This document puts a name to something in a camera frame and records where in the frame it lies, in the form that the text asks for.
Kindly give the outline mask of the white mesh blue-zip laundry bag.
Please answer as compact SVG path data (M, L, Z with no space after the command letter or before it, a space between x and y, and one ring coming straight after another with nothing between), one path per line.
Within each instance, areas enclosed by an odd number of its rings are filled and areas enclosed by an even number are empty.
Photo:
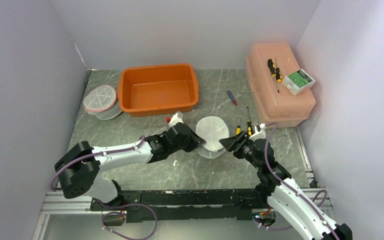
M196 134L205 140L205 143L195 151L203 158L216 159L226 152L219 142L230 136L229 128L225 121L218 116L207 116L196 124Z

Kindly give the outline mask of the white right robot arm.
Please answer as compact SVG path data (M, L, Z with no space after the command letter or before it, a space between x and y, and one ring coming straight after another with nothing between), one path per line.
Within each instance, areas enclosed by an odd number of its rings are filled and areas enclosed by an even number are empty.
M256 203L272 207L305 240L351 240L352 230L338 224L310 200L291 174L275 160L274 150L266 139L252 140L245 131L219 140L237 159L245 159L257 169Z

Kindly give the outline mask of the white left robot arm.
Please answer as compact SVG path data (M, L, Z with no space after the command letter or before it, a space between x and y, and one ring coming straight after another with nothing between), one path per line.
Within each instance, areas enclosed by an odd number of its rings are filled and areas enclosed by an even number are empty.
M139 141L130 144L97 147L81 141L54 165L51 182L59 181L67 199L90 196L117 210L124 203L120 185L114 180L99 178L98 174L127 165L159 162L178 151L192 152L205 143L182 122L160 134L141 136Z

